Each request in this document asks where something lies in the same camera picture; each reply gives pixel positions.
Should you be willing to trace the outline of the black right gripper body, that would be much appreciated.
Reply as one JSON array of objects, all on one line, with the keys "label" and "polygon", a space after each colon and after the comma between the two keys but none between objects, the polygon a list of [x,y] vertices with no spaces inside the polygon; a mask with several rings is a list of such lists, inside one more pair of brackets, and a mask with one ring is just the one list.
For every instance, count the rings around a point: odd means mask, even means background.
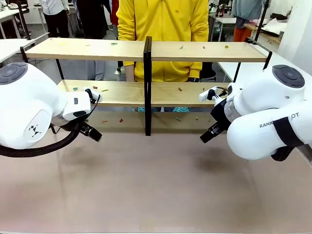
[{"label": "black right gripper body", "polygon": [[226,100],[222,100],[219,104],[215,105],[211,111],[211,116],[215,119],[216,123],[213,125],[213,128],[219,130],[228,130],[231,122],[227,119],[224,109],[225,109]]}]

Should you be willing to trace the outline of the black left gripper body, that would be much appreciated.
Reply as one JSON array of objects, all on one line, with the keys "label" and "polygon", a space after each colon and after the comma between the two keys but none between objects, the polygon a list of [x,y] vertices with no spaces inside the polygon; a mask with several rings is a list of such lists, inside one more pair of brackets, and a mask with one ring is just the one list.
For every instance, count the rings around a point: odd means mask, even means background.
[{"label": "black left gripper body", "polygon": [[87,131],[84,118],[76,118],[72,121],[72,124],[73,124],[72,131],[78,131],[78,130],[83,131],[83,132]]}]

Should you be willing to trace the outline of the person's right hand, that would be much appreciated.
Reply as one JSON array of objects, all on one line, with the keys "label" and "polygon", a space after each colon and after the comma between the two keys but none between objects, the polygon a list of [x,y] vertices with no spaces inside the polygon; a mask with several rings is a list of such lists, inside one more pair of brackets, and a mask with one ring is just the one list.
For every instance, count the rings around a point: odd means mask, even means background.
[{"label": "person's right hand", "polygon": [[134,65],[125,66],[125,76],[127,82],[134,82]]}]

